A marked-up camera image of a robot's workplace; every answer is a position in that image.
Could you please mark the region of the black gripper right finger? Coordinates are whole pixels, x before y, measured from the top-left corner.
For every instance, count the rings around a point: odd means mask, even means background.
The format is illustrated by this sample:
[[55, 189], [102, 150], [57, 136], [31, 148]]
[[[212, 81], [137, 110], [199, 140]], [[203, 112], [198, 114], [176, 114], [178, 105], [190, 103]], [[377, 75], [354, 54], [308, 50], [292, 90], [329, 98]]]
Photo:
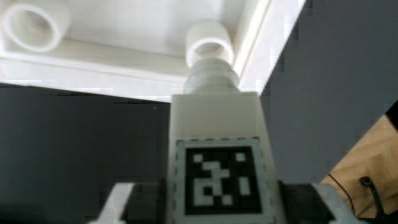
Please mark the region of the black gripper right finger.
[[329, 185], [279, 183], [279, 187], [288, 224], [368, 224]]

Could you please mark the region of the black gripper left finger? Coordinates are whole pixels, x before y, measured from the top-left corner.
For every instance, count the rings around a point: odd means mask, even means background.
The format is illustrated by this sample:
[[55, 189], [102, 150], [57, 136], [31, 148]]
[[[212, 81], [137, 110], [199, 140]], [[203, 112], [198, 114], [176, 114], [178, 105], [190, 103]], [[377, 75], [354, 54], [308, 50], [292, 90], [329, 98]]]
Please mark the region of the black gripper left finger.
[[98, 217], [87, 224], [162, 224], [162, 189], [162, 183], [116, 183]]

